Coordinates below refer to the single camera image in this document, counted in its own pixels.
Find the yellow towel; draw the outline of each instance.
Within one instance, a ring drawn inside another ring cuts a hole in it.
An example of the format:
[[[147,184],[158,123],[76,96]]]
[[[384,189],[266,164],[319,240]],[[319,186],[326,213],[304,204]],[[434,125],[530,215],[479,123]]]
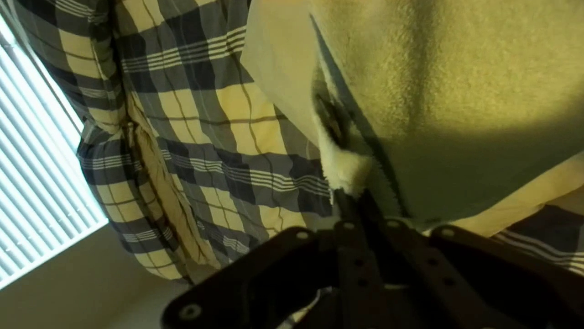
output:
[[[315,142],[313,92],[353,111],[384,213],[435,224],[584,184],[584,1],[255,0],[242,59]]]

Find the white wall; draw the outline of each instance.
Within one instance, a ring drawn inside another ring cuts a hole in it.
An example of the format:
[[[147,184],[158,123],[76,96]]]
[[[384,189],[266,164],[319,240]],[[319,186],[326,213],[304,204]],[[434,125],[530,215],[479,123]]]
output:
[[[0,326],[154,329],[184,288],[140,268],[105,226],[0,290]]]

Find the plaid fabric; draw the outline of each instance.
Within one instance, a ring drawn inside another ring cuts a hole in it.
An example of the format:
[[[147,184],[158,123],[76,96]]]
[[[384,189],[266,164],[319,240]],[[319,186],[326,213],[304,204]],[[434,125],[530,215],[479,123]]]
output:
[[[584,215],[556,206],[508,226],[492,239],[584,275]]]
[[[187,259],[226,264],[286,226],[333,222],[317,149],[238,61],[249,1],[12,1],[85,123],[78,158],[89,186],[149,271],[180,279]],[[171,195],[153,184],[136,134],[158,149]],[[574,259],[578,242],[561,255]]]

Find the window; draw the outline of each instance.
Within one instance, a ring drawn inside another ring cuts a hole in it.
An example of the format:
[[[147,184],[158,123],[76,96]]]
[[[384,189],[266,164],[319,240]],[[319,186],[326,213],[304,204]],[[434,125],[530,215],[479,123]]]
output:
[[[105,224],[74,147],[81,123],[7,8],[0,19],[0,288]]]

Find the checkered blanket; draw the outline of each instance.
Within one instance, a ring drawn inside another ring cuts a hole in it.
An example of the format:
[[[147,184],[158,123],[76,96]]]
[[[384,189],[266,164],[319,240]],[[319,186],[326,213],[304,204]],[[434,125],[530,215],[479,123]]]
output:
[[[189,259],[220,266],[286,226],[333,222],[315,145],[238,61],[249,1],[12,1],[83,120],[85,178],[143,268],[182,279]],[[578,237],[527,229],[503,237],[574,262]]]

